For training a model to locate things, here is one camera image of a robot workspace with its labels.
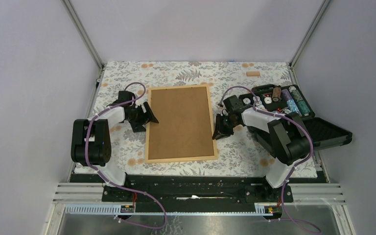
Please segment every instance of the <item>leaf pattern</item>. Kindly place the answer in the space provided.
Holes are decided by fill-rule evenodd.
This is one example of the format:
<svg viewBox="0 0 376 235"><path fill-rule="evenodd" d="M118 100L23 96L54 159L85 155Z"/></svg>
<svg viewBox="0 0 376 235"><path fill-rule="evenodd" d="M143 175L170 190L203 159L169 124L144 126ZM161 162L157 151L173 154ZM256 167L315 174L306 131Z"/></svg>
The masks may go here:
<svg viewBox="0 0 376 235"><path fill-rule="evenodd" d="M97 94L93 114L103 110L117 99L118 91L130 82L139 81L150 87L210 84L212 112L220 113L217 106L223 93L232 86L276 84L290 85L291 79L286 63L242 62L109 62ZM260 71L261 77L247 77L247 71ZM133 93L142 91L134 85L128 88ZM227 96L243 94L241 89L232 89ZM147 95L138 104L147 101ZM129 123L119 123L110 133L112 158L117 166L128 174L146 175L192 175L192 176L243 176L262 177L267 174L273 158L257 142L253 141L247 128L236 129L229 138L218 140L218 160L183 163L146 164L146 133L133 133ZM75 173L92 173L89 167L77 164ZM292 177L316 177L313 160L299 165Z"/></svg>

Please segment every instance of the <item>light wood frame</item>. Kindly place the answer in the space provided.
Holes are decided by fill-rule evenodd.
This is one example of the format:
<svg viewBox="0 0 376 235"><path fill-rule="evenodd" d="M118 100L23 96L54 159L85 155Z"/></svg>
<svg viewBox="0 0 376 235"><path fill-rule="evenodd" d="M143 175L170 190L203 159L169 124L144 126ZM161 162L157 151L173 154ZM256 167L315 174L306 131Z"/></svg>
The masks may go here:
<svg viewBox="0 0 376 235"><path fill-rule="evenodd" d="M151 105L152 90L167 90L167 89L181 89L181 88L197 88L197 87L206 87L207 89L207 98L208 98L208 109L210 112L210 122L211 122L211 136L214 133L214 120L212 117L212 107L211 107L211 93L210 86L208 84L204 85L189 85L189 86L174 86L174 87L149 87L148 88L148 103ZM203 160L217 160L217 142L212 140L214 155L212 156L201 156L201 157L184 157L184 158L166 158L166 159L149 159L149 126L150 123L146 126L146 145L145 145L145 162L146 163L174 163L174 162L192 162L192 161L203 161Z"/></svg>

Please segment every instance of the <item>black case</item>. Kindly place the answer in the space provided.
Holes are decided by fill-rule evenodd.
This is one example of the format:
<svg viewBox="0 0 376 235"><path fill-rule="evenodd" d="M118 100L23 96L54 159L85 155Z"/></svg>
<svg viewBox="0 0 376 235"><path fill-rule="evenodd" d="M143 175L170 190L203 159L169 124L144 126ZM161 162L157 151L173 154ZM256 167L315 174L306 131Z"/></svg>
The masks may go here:
<svg viewBox="0 0 376 235"><path fill-rule="evenodd" d="M308 130L312 141L313 146L315 150L321 150L326 148L331 148L335 146L341 146L349 144L353 140L353 134L339 126L336 126L328 121L323 120L322 118L315 117L315 113L313 112L312 108L310 107L308 101L306 100L304 94L301 92L301 89L297 85L291 85L296 87L296 89L299 91L299 93L302 95L302 98L306 102L310 113L308 116L302 116L302 121L306 126L306 129ZM281 87L281 89L288 89L291 86L285 86ZM262 97L264 97L264 94L272 93L273 89L277 87L276 85L269 84L269 85L263 85L258 87L253 87L252 92ZM242 94L239 96L241 102L243 102L244 98L249 98L251 100L251 103L253 104L253 95L252 94ZM281 101L279 101L279 104L276 104L277 106L286 106L286 102L283 100L283 96ZM269 108L267 104L264 104L268 111L273 111L273 107ZM272 143L270 140L269 133L259 130L254 127L248 127L249 131L252 133L254 140L259 142L269 153L272 153Z"/></svg>

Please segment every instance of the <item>wooden block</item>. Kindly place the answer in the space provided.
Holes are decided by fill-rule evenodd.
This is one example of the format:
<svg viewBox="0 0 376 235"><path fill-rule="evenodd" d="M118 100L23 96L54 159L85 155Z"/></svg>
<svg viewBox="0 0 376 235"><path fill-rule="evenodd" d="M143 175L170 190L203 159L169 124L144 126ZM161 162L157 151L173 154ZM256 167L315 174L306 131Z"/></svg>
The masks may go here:
<svg viewBox="0 0 376 235"><path fill-rule="evenodd" d="M256 71L256 72L246 72L246 75L248 77L260 77L260 72L259 71Z"/></svg>
<svg viewBox="0 0 376 235"><path fill-rule="evenodd" d="M218 158L208 84L151 87L148 94L159 124L150 122L146 128L147 163Z"/></svg>

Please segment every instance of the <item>gray wall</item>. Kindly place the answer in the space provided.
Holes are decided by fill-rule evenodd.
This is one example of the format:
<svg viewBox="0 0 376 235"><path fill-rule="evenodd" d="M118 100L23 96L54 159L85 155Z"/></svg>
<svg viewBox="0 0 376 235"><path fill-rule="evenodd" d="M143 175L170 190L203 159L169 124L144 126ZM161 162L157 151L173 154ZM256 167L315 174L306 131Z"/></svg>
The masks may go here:
<svg viewBox="0 0 376 235"><path fill-rule="evenodd" d="M0 1L0 235L40 233L96 74L61 1Z"/></svg>
<svg viewBox="0 0 376 235"><path fill-rule="evenodd" d="M354 133L323 155L357 234L376 234L376 1L334 1L296 73L317 115Z"/></svg>
<svg viewBox="0 0 376 235"><path fill-rule="evenodd" d="M322 0L72 0L104 61L290 61Z"/></svg>

